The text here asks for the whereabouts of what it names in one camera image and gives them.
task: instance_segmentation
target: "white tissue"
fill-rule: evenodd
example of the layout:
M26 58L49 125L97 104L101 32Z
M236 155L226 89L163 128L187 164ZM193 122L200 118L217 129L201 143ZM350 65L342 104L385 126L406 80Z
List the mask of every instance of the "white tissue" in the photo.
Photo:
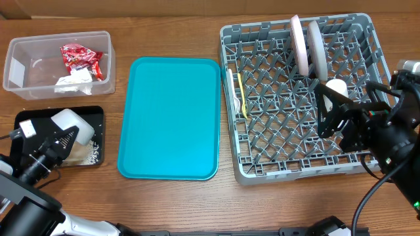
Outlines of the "white tissue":
M80 69L80 70L72 70L71 75L61 77L56 85L71 85L71 84L78 84L78 83L91 83L92 75L89 73L87 68ZM86 95L92 95L91 93L92 84L90 85L83 85L83 86L74 86L74 87L64 87L64 88L55 88L54 92L68 92L73 91L77 92L78 90L84 92Z

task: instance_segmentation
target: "wire grid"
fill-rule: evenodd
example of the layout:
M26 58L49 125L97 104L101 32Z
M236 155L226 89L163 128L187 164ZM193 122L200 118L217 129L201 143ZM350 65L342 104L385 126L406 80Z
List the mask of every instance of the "wire grid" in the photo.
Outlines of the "wire grid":
M377 57L381 55L379 47L373 48L376 44L371 31L367 30L370 37L362 41L356 38L354 30L331 33L328 31L332 31L332 27L328 29L326 25L321 31L328 80L344 80L350 99L368 102L364 87L371 75L367 64L378 63ZM245 173L264 175L279 170L299 171L303 167L354 163L361 154L367 153L342 153L338 146L343 137L340 132L327 139L316 134L317 108L313 91L319 80L299 75L290 36L238 41L225 45L225 50L225 61L235 72L235 93L241 104L238 73L242 75L245 89L248 120L241 113L235 117L240 142L238 161Z

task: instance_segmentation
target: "yellow utensil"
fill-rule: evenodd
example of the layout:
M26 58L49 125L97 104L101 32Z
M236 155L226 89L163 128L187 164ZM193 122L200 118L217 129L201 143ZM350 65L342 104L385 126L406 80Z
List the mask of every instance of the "yellow utensil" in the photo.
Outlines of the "yellow utensil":
M248 119L247 117L247 101L245 100L245 94L243 93L243 87L242 87L242 78L241 78L241 74L238 73L238 82L239 82L239 87L241 88L241 97L242 97L242 114L245 117L245 119Z

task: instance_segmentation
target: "white utensil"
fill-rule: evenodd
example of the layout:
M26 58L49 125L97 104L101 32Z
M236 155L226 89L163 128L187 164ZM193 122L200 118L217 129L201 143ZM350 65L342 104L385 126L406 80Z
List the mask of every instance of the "white utensil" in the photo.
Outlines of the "white utensil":
M232 88L232 94L234 96L234 107L235 107L235 114L237 115L240 112L241 102L239 101L238 97L235 93L235 86L234 86L234 75L231 69L228 69L229 76L230 76L230 87Z

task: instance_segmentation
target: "gray dish rack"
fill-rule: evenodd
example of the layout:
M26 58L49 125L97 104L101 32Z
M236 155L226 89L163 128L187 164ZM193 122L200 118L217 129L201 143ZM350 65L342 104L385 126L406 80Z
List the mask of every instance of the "gray dish rack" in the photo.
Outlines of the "gray dish rack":
M302 18L305 37L313 20L324 40L328 79L344 80L349 98L368 102L365 82L390 80L370 17L341 14ZM309 77L299 75L291 51L289 20L223 27L220 61L234 173L240 184L365 172L360 156L367 151L343 153L338 145L342 138L339 132L327 139L318 137L313 91L320 81L313 76L312 64ZM241 73L248 120L242 113L235 114L228 69L233 72L234 91L242 105ZM386 96L382 99L389 102ZM371 170L379 170L374 157L366 160Z

